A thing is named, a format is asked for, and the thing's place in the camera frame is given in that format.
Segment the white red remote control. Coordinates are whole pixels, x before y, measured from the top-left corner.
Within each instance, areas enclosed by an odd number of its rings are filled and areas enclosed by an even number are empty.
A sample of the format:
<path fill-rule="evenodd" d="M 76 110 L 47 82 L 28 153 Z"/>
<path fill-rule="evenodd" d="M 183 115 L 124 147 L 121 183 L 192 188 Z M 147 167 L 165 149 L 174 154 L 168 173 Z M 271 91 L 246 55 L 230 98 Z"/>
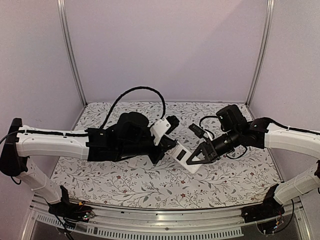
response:
<path fill-rule="evenodd" d="M 179 142 L 176 144 L 175 147 L 168 150 L 166 153 L 191 174 L 195 174 L 202 166 L 201 164 L 187 164 L 187 160 L 192 155 L 192 153 Z"/>

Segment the white battery cover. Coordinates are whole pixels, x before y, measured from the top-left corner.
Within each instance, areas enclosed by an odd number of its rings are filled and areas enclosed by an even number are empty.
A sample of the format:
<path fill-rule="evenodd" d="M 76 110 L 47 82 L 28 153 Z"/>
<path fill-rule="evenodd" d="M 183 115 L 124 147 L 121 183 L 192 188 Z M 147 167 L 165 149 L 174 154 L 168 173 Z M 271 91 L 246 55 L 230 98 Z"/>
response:
<path fill-rule="evenodd" d="M 136 159 L 131 159 L 129 162 L 128 162 L 128 166 L 130 168 L 135 168 L 137 165 L 137 160 Z"/>

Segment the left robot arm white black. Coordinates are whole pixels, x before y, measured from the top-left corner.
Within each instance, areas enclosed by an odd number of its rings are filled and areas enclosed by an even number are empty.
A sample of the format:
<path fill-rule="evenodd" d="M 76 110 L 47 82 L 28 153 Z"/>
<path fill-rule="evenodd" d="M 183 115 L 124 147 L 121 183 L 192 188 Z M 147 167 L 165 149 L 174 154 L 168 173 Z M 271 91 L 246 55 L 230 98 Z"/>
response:
<path fill-rule="evenodd" d="M 68 191 L 58 186 L 29 159 L 31 156 L 70 157 L 89 162 L 121 162 L 137 156 L 148 156 L 153 164 L 177 142 L 168 135 L 179 125 L 176 116 L 165 117 L 149 124 L 142 113 L 122 113 L 117 122 L 105 128 L 116 104 L 112 104 L 98 128 L 59 131 L 33 128 L 14 118 L 8 134 L 1 139 L 0 171 L 16 177 L 41 194 L 63 216 L 74 213 Z"/>

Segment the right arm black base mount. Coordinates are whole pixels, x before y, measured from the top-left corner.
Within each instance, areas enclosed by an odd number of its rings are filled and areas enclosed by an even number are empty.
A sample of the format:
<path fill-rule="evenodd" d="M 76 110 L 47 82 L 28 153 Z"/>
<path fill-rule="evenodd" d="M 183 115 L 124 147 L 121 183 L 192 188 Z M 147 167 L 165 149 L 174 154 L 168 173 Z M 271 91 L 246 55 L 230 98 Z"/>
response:
<path fill-rule="evenodd" d="M 241 217 L 245 223 L 260 221 L 276 217 L 285 213 L 283 204 L 279 204 L 274 199 L 276 188 L 279 184 L 273 185 L 266 193 L 262 203 L 243 207 Z"/>

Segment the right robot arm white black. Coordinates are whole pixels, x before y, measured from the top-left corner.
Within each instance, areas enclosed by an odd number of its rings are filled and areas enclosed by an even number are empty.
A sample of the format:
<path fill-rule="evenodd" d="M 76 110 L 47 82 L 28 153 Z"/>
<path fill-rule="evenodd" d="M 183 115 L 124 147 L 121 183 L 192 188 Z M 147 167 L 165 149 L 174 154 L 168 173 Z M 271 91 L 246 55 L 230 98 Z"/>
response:
<path fill-rule="evenodd" d="M 308 129 L 285 126 L 269 117 L 247 121 L 240 109 L 228 105 L 216 113 L 224 132 L 216 139 L 207 138 L 186 160 L 187 165 L 210 164 L 238 146 L 259 149 L 282 149 L 320 158 L 320 133 Z M 296 177 L 274 185 L 265 195 L 258 213 L 269 218 L 278 210 L 278 205 L 309 193 L 320 187 L 320 165 L 298 174 Z"/>

